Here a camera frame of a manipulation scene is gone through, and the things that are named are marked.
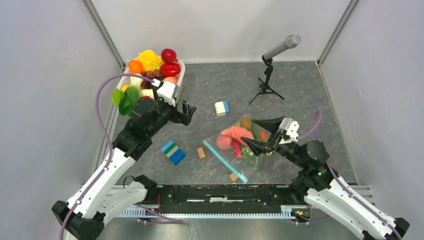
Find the green toy cucumber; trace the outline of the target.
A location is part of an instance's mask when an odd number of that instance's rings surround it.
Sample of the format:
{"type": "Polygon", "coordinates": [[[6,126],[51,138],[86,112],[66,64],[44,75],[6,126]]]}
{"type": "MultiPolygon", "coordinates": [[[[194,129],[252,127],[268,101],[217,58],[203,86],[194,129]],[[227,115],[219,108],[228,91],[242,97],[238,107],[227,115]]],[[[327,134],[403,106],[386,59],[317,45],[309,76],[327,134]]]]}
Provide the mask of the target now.
{"type": "Polygon", "coordinates": [[[263,156],[256,156],[252,150],[248,147],[242,147],[242,159],[251,163],[256,169],[258,169],[262,164],[263,156]]]}

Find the small wooden cube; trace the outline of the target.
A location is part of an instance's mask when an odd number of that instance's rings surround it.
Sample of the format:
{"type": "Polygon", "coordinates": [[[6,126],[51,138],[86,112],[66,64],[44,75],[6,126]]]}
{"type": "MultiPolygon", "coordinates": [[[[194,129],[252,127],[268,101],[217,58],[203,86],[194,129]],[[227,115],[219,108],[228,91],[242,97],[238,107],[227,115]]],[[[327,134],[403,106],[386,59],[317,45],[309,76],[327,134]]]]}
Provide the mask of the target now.
{"type": "Polygon", "coordinates": [[[229,178],[232,182],[236,182],[239,179],[239,177],[235,173],[231,173],[229,175],[229,178]]]}

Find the blue green white brick stack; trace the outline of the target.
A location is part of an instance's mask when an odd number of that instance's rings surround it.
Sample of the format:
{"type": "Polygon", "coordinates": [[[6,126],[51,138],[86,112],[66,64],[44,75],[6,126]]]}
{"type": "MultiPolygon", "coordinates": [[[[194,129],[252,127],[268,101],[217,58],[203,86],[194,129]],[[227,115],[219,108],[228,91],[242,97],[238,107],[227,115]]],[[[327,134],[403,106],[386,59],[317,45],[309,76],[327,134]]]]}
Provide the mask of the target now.
{"type": "Polygon", "coordinates": [[[186,157],[184,151],[172,140],[167,142],[160,150],[175,166],[177,166],[186,157]]]}

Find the small red toy chili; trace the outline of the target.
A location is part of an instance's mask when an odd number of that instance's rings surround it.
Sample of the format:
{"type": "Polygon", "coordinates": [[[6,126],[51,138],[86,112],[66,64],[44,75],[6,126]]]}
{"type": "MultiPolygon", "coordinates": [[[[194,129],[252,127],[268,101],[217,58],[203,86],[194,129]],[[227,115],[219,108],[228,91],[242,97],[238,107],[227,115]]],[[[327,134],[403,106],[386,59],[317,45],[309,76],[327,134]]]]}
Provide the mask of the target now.
{"type": "Polygon", "coordinates": [[[242,149],[241,149],[239,141],[233,138],[231,142],[231,146],[232,146],[235,157],[237,159],[241,159],[243,157],[243,153],[242,153],[242,149]]]}

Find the brown toy kiwi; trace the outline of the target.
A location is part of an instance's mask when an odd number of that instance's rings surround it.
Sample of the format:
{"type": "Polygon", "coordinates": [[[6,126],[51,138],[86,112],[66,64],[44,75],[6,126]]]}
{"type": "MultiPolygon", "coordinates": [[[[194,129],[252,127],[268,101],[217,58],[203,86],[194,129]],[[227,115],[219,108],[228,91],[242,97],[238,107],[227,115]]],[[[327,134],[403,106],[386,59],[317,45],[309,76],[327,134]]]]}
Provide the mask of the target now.
{"type": "Polygon", "coordinates": [[[248,131],[251,131],[253,129],[252,119],[250,117],[242,117],[239,120],[239,126],[245,128],[248,131]]]}

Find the orange toy carrot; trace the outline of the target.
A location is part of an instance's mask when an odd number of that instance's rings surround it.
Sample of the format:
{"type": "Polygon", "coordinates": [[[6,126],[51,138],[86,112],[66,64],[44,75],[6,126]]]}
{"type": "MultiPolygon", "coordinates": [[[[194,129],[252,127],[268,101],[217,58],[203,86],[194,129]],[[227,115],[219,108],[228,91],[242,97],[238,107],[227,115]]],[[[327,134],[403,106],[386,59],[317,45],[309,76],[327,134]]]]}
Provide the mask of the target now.
{"type": "Polygon", "coordinates": [[[264,130],[260,130],[260,132],[259,132],[259,136],[260,136],[260,140],[262,141],[262,142],[266,142],[267,141],[267,139],[268,139],[268,134],[267,134],[267,132],[265,132],[264,130]]]}

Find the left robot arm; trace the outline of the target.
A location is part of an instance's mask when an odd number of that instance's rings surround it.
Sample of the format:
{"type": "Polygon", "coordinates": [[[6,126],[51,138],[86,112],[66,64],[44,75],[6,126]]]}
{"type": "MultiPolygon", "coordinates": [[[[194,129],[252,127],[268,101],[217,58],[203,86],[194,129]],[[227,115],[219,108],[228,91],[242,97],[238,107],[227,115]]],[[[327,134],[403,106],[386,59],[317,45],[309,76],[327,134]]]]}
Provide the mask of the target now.
{"type": "Polygon", "coordinates": [[[95,240],[104,227],[129,207],[157,198],[155,182],[142,176],[126,189],[107,197],[117,180],[152,145],[152,137],[168,122],[188,126],[196,111],[185,100],[182,111],[163,97],[140,99],[131,111],[131,118],[111,145],[106,159],[80,190],[67,201],[58,200],[52,211],[61,224],[78,240],[95,240]]]}

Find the orange toy peach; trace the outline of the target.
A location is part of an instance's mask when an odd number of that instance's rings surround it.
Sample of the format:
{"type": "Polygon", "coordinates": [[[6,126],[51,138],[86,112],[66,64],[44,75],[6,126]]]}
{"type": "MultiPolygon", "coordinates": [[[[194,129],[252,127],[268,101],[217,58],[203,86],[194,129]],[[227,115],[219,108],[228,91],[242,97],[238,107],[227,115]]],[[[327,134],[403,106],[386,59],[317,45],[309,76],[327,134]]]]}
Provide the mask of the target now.
{"type": "Polygon", "coordinates": [[[169,76],[169,77],[165,77],[162,82],[171,82],[173,84],[177,84],[178,83],[179,78],[177,76],[169,76]]]}

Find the white green toy leek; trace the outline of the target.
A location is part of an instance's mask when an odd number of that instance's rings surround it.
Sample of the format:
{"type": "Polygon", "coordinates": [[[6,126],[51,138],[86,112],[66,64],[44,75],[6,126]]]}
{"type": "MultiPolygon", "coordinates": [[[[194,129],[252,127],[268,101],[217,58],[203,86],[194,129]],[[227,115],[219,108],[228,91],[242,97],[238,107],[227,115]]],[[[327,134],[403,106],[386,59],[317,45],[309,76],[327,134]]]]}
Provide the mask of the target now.
{"type": "Polygon", "coordinates": [[[134,74],[133,76],[130,77],[130,87],[136,87],[136,88],[140,88],[144,79],[141,78],[141,74],[134,74]]]}

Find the long wooden block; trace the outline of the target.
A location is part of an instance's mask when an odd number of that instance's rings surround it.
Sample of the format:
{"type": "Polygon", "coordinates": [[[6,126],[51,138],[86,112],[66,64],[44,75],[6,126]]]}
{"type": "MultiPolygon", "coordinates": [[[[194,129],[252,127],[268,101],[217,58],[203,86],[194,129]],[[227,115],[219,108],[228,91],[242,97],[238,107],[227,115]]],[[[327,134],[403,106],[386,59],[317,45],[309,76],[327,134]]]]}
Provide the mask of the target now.
{"type": "Polygon", "coordinates": [[[206,154],[202,147],[197,148],[196,151],[200,159],[204,159],[206,157],[206,154]]]}

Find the orange toy pepper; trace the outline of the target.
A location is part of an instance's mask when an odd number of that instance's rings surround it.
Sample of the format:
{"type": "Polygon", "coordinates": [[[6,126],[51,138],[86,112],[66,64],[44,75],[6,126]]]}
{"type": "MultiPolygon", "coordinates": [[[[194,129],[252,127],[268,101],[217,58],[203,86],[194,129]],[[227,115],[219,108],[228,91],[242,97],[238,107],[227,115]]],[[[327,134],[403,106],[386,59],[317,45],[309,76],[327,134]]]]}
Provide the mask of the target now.
{"type": "Polygon", "coordinates": [[[144,66],[142,62],[133,59],[128,62],[128,70],[130,74],[142,74],[144,71],[144,66]]]}

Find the clear zip top bag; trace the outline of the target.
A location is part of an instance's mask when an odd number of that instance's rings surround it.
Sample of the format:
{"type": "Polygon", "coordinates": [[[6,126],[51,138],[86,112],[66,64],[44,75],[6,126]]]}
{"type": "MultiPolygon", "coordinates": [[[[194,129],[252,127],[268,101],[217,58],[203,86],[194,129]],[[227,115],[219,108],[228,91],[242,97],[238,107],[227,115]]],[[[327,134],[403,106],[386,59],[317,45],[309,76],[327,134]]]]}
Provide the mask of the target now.
{"type": "Polygon", "coordinates": [[[228,169],[232,182],[253,184],[260,183],[260,178],[274,173],[282,157],[277,156],[276,152],[256,156],[241,138],[264,143],[270,135],[269,131],[253,122],[252,115],[244,114],[235,123],[219,129],[202,143],[228,169]]]}

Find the black tripod mic stand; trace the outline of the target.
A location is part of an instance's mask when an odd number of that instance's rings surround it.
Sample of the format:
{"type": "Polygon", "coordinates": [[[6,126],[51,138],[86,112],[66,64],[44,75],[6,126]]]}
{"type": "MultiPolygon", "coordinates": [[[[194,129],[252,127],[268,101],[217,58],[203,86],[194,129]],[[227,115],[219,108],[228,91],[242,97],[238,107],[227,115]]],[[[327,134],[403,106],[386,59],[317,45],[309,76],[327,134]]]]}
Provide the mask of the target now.
{"type": "Polygon", "coordinates": [[[263,81],[260,77],[258,77],[258,80],[260,82],[259,88],[260,91],[255,95],[255,97],[248,103],[249,105],[253,103],[253,101],[259,96],[259,95],[267,95],[267,94],[274,94],[284,100],[285,98],[281,96],[279,93],[277,93],[275,90],[271,88],[269,85],[269,81],[271,79],[271,75],[274,70],[274,66],[272,65],[273,59],[265,59],[264,56],[261,57],[263,63],[266,65],[266,69],[264,71],[265,74],[265,81],[263,81]]]}

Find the pink toy peach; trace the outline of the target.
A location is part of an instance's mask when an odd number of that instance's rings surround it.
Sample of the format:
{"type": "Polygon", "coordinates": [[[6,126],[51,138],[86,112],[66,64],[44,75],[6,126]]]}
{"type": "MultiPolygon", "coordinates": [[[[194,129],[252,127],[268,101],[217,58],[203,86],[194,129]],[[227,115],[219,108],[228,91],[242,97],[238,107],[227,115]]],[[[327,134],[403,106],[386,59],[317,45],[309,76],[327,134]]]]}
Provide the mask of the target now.
{"type": "Polygon", "coordinates": [[[219,135],[215,139],[216,146],[221,150],[229,150],[232,148],[233,139],[230,136],[219,135]]]}

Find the pink toy watermelon slice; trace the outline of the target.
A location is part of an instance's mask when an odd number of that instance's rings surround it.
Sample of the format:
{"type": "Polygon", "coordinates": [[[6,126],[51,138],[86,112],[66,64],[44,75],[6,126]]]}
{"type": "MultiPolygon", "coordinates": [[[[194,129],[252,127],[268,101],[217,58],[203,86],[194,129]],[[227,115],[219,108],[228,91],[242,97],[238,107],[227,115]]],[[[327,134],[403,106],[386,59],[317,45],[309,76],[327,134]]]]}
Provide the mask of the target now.
{"type": "Polygon", "coordinates": [[[248,145],[244,142],[242,137],[250,139],[250,140],[254,139],[253,134],[249,130],[237,125],[231,126],[223,130],[220,134],[222,136],[230,137],[232,139],[237,140],[240,144],[242,144],[245,147],[247,147],[248,145]]]}

